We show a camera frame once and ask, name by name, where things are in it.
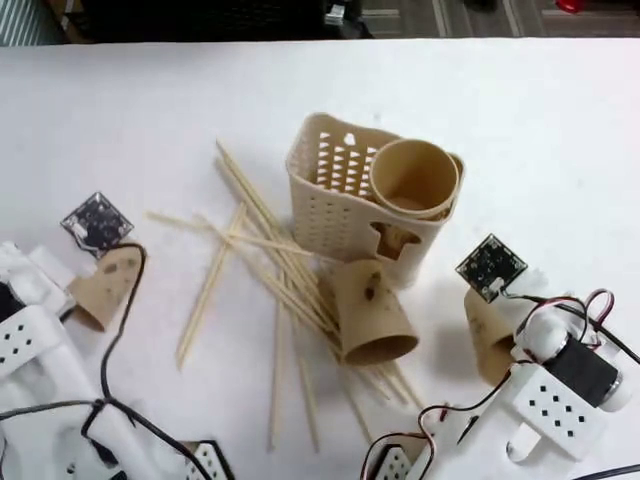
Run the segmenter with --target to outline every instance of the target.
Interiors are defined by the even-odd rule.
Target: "beige plastic basket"
[[[403,287],[415,280],[440,227],[453,214],[464,164],[452,155],[460,180],[451,205],[438,218],[403,217],[376,203],[369,182],[376,152],[399,138],[313,114],[289,152],[287,171],[300,246],[343,261],[375,258]]]

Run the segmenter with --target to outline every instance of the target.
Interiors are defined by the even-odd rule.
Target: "white table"
[[[454,267],[489,232],[561,290],[614,290],[610,327],[640,349],[638,58],[637,40],[2,49],[0,239],[26,250],[44,243],[81,269],[88,259],[58,222],[104,192],[150,252],[112,357],[115,394],[142,400],[179,438],[217,438],[240,479],[356,478],[366,445],[317,349],[321,453],[312,452],[292,362],[278,448],[266,453],[275,307],[239,260],[225,268],[206,327],[176,370],[177,341],[213,247],[144,211],[199,210],[228,222],[236,202],[212,166],[219,137],[288,217],[284,159],[314,111],[458,153],[468,167],[459,208],[417,284],[401,294],[421,335],[401,364],[425,402],[469,404],[487,386],[476,374],[466,286]],[[97,382],[108,335],[68,328]],[[362,401],[375,434],[412,425],[406,412]],[[636,396],[575,473],[637,462],[638,427]]]

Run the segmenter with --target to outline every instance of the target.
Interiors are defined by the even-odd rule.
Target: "floor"
[[[462,0],[363,0],[364,20],[376,38],[640,37],[633,2],[587,2],[572,15],[554,0],[497,0],[494,12]]]

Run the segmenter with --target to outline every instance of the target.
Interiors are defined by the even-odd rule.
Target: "black cable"
[[[507,296],[506,298],[529,300],[530,302],[534,302],[538,304],[546,302],[548,300],[545,297],[537,297],[535,295],[515,295],[515,296],[512,295],[512,296]],[[554,305],[554,307],[559,310],[572,313],[573,315],[576,315],[578,317],[581,317],[581,318],[583,317],[582,312],[571,307],[570,305],[558,304],[558,305]],[[633,360],[638,365],[640,365],[640,356],[638,356],[636,352],[631,350],[631,348],[629,348],[622,340],[620,340],[613,333],[611,333],[611,331],[608,328],[606,328],[604,325],[602,325],[599,322],[596,322],[593,318],[589,316],[587,316],[587,319],[589,321],[589,325],[591,325],[596,332],[602,333],[605,337],[611,340],[611,343],[613,343],[616,347],[618,347],[620,350],[626,353],[629,356],[629,358],[631,358],[631,360]]]
[[[77,240],[76,240],[76,244],[78,244],[78,247],[81,248],[82,250],[86,250]],[[213,480],[211,478],[211,475],[207,473],[207,471],[202,466],[200,461],[195,457],[195,455],[193,455],[189,451],[188,448],[186,448],[184,445],[182,445],[176,439],[172,438],[167,433],[160,430],[160,428],[155,426],[153,423],[151,423],[151,421],[143,417],[140,413],[136,412],[131,407],[128,407],[122,402],[116,400],[111,395],[111,389],[109,388],[109,381],[107,378],[107,367],[109,364],[109,358],[114,348],[122,338],[122,335],[124,334],[124,329],[127,324],[127,320],[129,318],[129,312],[131,311],[131,306],[133,305],[133,302],[136,298],[136,294],[138,293],[138,287],[140,286],[140,281],[142,280],[142,275],[144,274],[144,267],[147,263],[147,252],[144,249],[144,247],[138,243],[120,243],[118,245],[115,245],[109,248],[108,251],[120,250],[123,248],[135,248],[136,250],[138,250],[138,252],[140,253],[140,270],[138,271],[138,275],[136,276],[136,280],[133,284],[133,288],[131,289],[131,293],[129,294],[127,304],[125,305],[124,313],[122,314],[122,319],[120,320],[120,325],[118,326],[118,331],[116,335],[113,337],[113,339],[111,340],[111,342],[109,343],[109,346],[105,350],[105,353],[102,356],[102,360],[100,362],[100,385],[102,387],[102,393],[105,396],[105,399],[92,403],[94,405],[94,408],[91,411],[91,414],[89,415],[87,420],[84,422],[81,433],[85,438],[89,438],[88,436],[89,428],[91,428],[91,425],[93,424],[93,422],[95,421],[99,413],[102,411],[104,406],[106,404],[113,405],[114,407],[122,411],[125,415],[127,415],[129,419],[137,421],[143,427],[145,427],[147,430],[153,433],[156,437],[160,438],[160,440],[164,441],[165,443],[173,447],[175,450],[177,450],[179,453],[181,453],[187,460],[193,463],[194,467],[198,469],[198,471],[202,474],[202,476],[206,480]]]
[[[94,405],[93,400],[67,400],[63,402],[45,403],[43,405],[34,405],[33,407],[14,408],[6,412],[0,413],[0,422],[8,420],[20,415],[29,415],[31,413],[45,412],[47,410],[55,410],[57,408],[75,407],[78,405]]]
[[[573,480],[602,480],[603,478],[617,477],[619,475],[628,475],[630,473],[640,472],[640,463],[636,465],[628,465],[626,467],[612,468],[611,470],[603,470],[602,472],[591,473]]]
[[[131,306],[133,305],[133,301],[136,298],[136,293],[138,293],[138,287],[140,285],[140,281],[142,280],[142,274],[144,273],[144,267],[147,263],[147,252],[144,247],[138,243],[120,243],[115,245],[109,249],[112,250],[120,250],[123,248],[135,248],[140,253],[140,270],[138,271],[138,275],[136,276],[136,281],[133,284],[133,288],[131,289],[131,293],[129,294],[129,299],[127,300],[127,305],[125,306],[124,313],[122,314],[122,320],[120,320],[120,325],[118,326],[118,332],[111,339],[111,343],[107,347],[107,350],[104,352],[102,356],[102,360],[100,362],[100,385],[102,387],[102,394],[109,398],[111,397],[111,390],[109,389],[109,381],[107,379],[107,366],[109,364],[109,357],[113,352],[113,349],[116,347],[122,335],[124,333],[124,327],[127,324],[127,320],[129,318],[129,312],[131,311]]]
[[[516,363],[521,364],[521,363],[532,363],[532,362],[528,360],[524,360]],[[507,383],[507,380],[509,380],[509,377],[511,377],[511,369],[506,371],[506,373],[504,374],[504,377],[502,377],[502,380],[500,380],[500,382],[495,387],[493,387],[493,390],[491,390],[487,395],[485,395],[480,401],[476,402],[475,404],[469,407],[453,407],[451,405],[431,405],[430,407],[425,408],[418,415],[418,425],[420,426],[420,430],[422,430],[422,432],[426,434],[424,430],[424,426],[422,424],[422,419],[425,417],[427,413],[433,410],[452,410],[454,412],[470,412],[472,410],[475,410],[476,408],[481,407],[482,405],[487,403],[496,393],[498,393],[498,391],[504,386],[504,384]]]
[[[173,447],[178,453],[182,454],[187,460],[189,460],[193,466],[200,472],[200,474],[205,478],[205,480],[213,480],[209,472],[202,466],[200,461],[196,458],[196,456],[191,453],[191,451],[185,447],[182,443],[178,442],[176,439],[162,431],[159,427],[151,423],[150,420],[142,416],[140,413],[136,412],[133,408],[125,405],[122,402],[119,402],[115,398],[111,398],[108,400],[110,405],[113,405],[115,408],[120,410],[122,413],[127,415],[129,418],[133,418],[136,422],[142,425],[144,428],[153,433],[160,440],[164,441],[169,446]]]

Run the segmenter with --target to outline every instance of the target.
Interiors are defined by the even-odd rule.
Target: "black circuit board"
[[[458,265],[456,272],[491,303],[500,289],[508,287],[526,269],[527,264],[491,234]]]
[[[131,222],[100,192],[91,195],[60,225],[74,237],[78,246],[96,258],[101,258],[133,230]]]

